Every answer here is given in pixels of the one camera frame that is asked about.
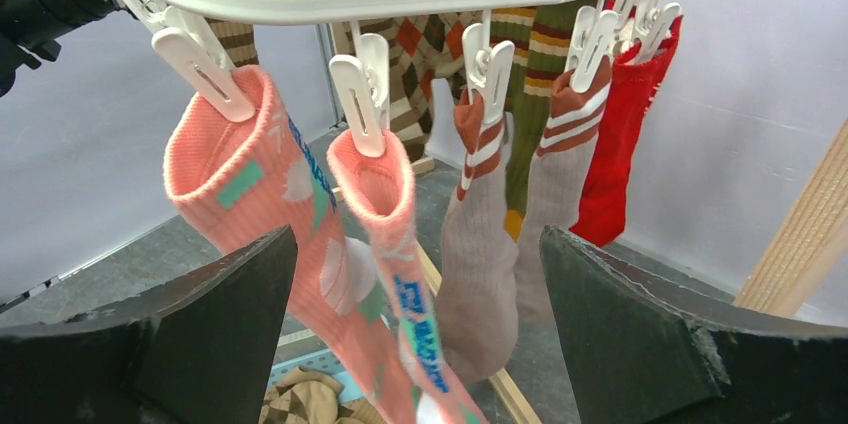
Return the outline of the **wooden rack frame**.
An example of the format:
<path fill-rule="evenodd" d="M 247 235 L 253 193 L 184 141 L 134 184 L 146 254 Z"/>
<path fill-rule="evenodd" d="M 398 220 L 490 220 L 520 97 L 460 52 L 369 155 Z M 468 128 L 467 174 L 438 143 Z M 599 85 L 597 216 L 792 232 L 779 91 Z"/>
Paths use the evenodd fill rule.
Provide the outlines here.
<path fill-rule="evenodd" d="M 806 304 L 823 284 L 842 284 L 841 258 L 847 250 L 847 144 L 840 141 L 813 175 L 787 219 L 767 246 L 737 298 L 702 273 L 686 274 L 653 252 L 629 244 L 602 250 L 642 270 L 704 295 L 772 316 L 843 327 L 826 322 Z M 580 423 L 575 395 L 562 354 L 556 323 L 526 326 L 505 371 L 472 387 L 472 395 L 492 423 Z"/>

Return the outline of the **grey sock striped cuff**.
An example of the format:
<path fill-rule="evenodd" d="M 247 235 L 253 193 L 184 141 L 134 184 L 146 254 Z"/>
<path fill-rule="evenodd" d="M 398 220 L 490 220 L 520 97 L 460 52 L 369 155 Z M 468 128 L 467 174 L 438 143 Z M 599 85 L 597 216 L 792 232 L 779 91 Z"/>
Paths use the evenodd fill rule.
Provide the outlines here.
<path fill-rule="evenodd" d="M 518 338 L 515 241 L 507 213 L 503 117 L 488 120 L 481 96 L 464 92 L 453 110 L 466 151 L 441 231 L 442 282 L 435 308 L 446 362 L 465 384 L 496 374 Z"/>

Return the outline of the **brown striped sock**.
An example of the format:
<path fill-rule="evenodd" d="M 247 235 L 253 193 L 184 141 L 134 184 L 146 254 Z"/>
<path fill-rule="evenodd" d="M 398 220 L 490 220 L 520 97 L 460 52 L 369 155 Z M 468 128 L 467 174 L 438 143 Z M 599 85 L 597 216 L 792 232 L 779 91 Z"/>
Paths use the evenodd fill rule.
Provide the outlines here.
<path fill-rule="evenodd" d="M 241 20 L 229 20 L 231 12 L 221 11 L 205 19 L 236 67 L 258 65 L 254 27 Z"/>

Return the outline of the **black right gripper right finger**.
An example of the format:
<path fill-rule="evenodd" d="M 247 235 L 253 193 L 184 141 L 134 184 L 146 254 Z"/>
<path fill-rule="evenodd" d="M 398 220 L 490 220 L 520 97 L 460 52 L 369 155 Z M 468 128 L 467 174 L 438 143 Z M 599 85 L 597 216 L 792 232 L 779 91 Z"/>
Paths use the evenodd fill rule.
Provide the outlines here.
<path fill-rule="evenodd" d="M 847 331 L 760 313 L 556 227 L 540 256 L 585 423 L 843 423 Z"/>

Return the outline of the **green argyle sock in basket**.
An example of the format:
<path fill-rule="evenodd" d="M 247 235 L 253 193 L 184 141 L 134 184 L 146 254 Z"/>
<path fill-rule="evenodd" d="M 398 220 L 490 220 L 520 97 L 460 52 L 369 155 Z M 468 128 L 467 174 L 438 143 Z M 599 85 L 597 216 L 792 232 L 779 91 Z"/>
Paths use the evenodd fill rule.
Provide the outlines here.
<path fill-rule="evenodd" d="M 259 424 L 383 424 L 352 384 L 296 366 L 267 390 Z"/>

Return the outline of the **plain red sock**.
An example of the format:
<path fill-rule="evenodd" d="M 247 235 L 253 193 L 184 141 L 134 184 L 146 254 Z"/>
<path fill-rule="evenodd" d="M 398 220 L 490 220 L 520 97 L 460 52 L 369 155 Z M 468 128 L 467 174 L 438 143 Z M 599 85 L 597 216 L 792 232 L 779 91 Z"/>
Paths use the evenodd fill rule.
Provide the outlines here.
<path fill-rule="evenodd" d="M 673 21 L 657 53 L 637 60 L 639 45 L 619 54 L 598 128 L 598 140 L 579 203 L 579 218 L 570 231 L 603 247 L 626 225 L 627 187 L 643 121 L 675 56 L 683 17 Z"/>

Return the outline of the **light blue plastic basket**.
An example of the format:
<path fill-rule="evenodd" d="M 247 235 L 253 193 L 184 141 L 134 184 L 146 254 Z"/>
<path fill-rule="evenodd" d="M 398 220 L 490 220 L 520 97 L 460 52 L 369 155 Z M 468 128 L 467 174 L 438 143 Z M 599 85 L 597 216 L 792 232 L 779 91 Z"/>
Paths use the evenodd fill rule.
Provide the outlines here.
<path fill-rule="evenodd" d="M 270 390 L 273 384 L 280 381 L 296 367 L 322 372 L 336 379 L 343 386 L 340 393 L 340 401 L 342 403 L 349 403 L 364 396 L 363 392 L 354 382 L 351 374 L 329 349 L 312 352 L 273 365 L 270 370 L 266 389 Z"/>

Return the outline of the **pink patterned sock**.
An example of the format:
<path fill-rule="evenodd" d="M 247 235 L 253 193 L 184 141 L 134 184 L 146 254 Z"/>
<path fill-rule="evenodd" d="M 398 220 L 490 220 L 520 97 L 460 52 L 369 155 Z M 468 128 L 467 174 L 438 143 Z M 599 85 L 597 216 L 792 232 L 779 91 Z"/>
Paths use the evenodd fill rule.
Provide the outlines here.
<path fill-rule="evenodd" d="M 446 363 L 433 299 L 416 236 L 415 174 L 390 131 L 385 150 L 368 157 L 347 129 L 329 145 L 327 161 L 344 202 L 365 230 L 378 275 L 398 321 L 401 363 L 418 391 L 415 423 L 483 423 L 486 418 Z"/>
<path fill-rule="evenodd" d="M 288 310 L 333 351 L 385 421 L 414 422 L 414 386 L 381 316 L 372 255 L 348 242 L 331 187 L 271 76 L 248 65 L 233 78 L 255 115 L 234 123 L 193 97 L 165 150 L 168 199 L 223 254 L 291 227 L 298 254 Z"/>

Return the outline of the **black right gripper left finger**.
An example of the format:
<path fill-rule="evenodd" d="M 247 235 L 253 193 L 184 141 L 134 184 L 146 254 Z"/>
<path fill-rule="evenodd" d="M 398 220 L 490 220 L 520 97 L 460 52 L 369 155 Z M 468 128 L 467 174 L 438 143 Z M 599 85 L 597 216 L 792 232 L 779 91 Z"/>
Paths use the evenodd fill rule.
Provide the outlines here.
<path fill-rule="evenodd" d="M 5 423 L 254 423 L 296 268 L 293 231 L 53 324 L 1 331 Z"/>

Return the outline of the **beige argyle sock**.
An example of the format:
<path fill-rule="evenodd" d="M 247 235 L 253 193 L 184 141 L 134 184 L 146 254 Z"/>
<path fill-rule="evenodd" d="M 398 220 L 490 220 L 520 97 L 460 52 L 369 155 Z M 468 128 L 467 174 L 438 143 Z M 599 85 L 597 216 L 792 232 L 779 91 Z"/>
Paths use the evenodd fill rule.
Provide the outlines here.
<path fill-rule="evenodd" d="M 479 11 L 449 12 L 364 20 L 363 33 L 383 36 L 389 44 L 390 129 L 410 160 L 425 153 L 434 124 L 432 84 L 447 81 L 455 100 L 466 84 L 462 36 Z"/>

